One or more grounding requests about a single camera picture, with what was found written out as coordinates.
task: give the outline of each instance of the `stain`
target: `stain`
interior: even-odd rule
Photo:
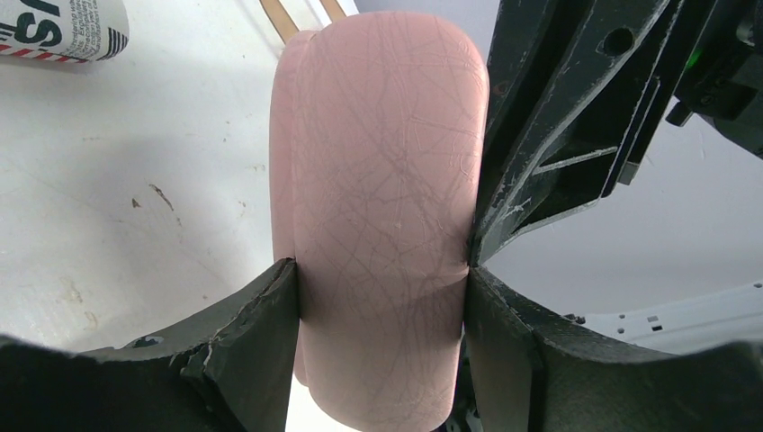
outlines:
[[[67,289],[67,291],[64,292],[64,297],[62,299],[64,302],[74,304],[82,304],[84,302],[82,300],[82,293],[76,288],[74,279],[69,276],[61,276],[58,280],[64,285],[64,288]]]
[[[175,207],[173,207],[173,206],[172,206],[172,203],[171,203],[171,202],[169,202],[169,200],[168,200],[168,199],[167,199],[167,197],[165,196],[165,193],[164,193],[164,192],[162,192],[162,190],[161,190],[161,189],[159,189],[159,188],[158,188],[158,187],[157,187],[155,184],[149,184],[149,185],[148,185],[148,187],[150,187],[151,189],[153,189],[153,190],[154,190],[154,192],[156,192],[156,193],[157,193],[157,195],[159,195],[159,198],[161,198],[162,200],[164,200],[164,202],[165,202],[165,203],[167,204],[167,206],[169,207],[169,210],[171,210],[172,212],[174,212],[174,211],[175,211]]]
[[[98,329],[98,317],[95,316],[94,313],[92,313],[89,310],[85,311],[85,318],[87,318],[87,327],[85,330],[95,330]]]

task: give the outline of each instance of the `wooden strip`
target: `wooden strip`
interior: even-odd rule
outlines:
[[[332,23],[336,23],[342,18],[347,17],[347,14],[342,10],[342,6],[339,5],[337,0],[320,0],[320,3],[323,5],[323,8],[326,9],[328,18],[331,19]]]
[[[297,28],[297,24],[286,12],[286,9],[281,4],[280,0],[260,0],[260,4],[265,9],[270,23],[273,24],[278,35],[281,36],[283,43],[286,43],[292,38],[300,29]]]

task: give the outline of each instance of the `green light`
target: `green light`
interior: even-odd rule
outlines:
[[[699,60],[699,58],[701,56],[702,56],[702,51],[701,50],[694,51],[692,53],[691,57],[689,57],[689,61],[687,62],[687,66],[686,66],[686,68],[684,68],[684,70],[689,70],[689,69],[693,68],[694,65],[696,64],[696,62]]]

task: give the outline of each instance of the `pink foam block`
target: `pink foam block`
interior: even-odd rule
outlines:
[[[431,431],[453,403],[484,62],[442,19],[369,13],[291,40],[277,75],[274,250],[297,260],[310,394],[352,428]]]

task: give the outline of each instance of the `white can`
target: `white can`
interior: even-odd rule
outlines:
[[[121,0],[0,1],[0,54],[86,63],[116,56],[129,39]]]

